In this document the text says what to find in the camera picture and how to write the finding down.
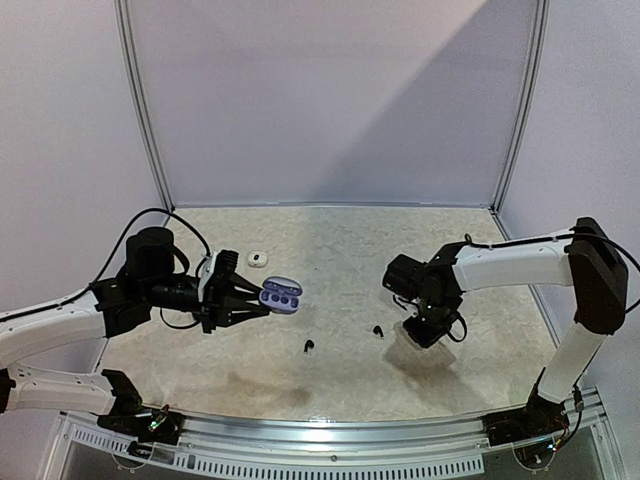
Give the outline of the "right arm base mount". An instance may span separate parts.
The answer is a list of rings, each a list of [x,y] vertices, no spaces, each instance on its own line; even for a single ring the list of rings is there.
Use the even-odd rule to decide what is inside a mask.
[[[564,403],[556,404],[538,397],[522,407],[486,414],[481,421],[491,446],[547,436],[563,431],[569,423]]]

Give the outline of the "blue grey charging case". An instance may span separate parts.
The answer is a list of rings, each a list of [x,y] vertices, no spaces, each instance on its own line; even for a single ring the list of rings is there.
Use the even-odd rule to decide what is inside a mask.
[[[259,300],[273,312],[289,315],[298,311],[302,294],[302,286],[297,281],[270,276],[262,283]]]

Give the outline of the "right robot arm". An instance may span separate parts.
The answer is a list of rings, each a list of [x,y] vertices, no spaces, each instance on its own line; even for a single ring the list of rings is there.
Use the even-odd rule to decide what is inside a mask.
[[[572,288],[573,323],[537,380],[533,401],[517,415],[521,432],[537,436],[554,422],[554,405],[564,402],[605,339],[637,308],[628,301],[628,287],[629,270],[638,266],[595,219],[582,217],[567,230],[541,237],[448,243],[427,262],[400,254],[388,264],[382,285],[409,312],[403,328],[424,349],[463,320],[459,308],[468,292],[520,285]]]

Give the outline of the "white earbud charging case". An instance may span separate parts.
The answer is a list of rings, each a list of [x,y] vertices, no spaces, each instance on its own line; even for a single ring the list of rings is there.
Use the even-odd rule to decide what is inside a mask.
[[[251,268],[264,268],[269,262],[269,256],[264,252],[251,252],[247,256],[247,265]]]

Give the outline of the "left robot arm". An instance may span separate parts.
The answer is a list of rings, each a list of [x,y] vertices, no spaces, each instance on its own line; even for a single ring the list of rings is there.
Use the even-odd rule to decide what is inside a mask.
[[[164,227],[126,241],[125,263],[113,278],[53,305],[1,319],[1,409],[46,409],[108,416],[128,434],[148,426],[148,412],[129,378],[116,370],[77,374],[33,369],[23,359],[71,343],[110,339],[148,322],[154,308],[192,315],[206,333],[270,314],[260,288],[237,274],[238,254],[222,250],[191,276],[186,255]],[[182,272],[175,266],[181,264]]]

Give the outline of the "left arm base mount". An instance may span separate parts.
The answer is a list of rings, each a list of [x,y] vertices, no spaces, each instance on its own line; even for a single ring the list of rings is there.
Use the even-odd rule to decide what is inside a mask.
[[[117,400],[108,414],[99,415],[103,429],[135,437],[139,443],[177,445],[186,417],[168,405],[159,409],[140,401]]]

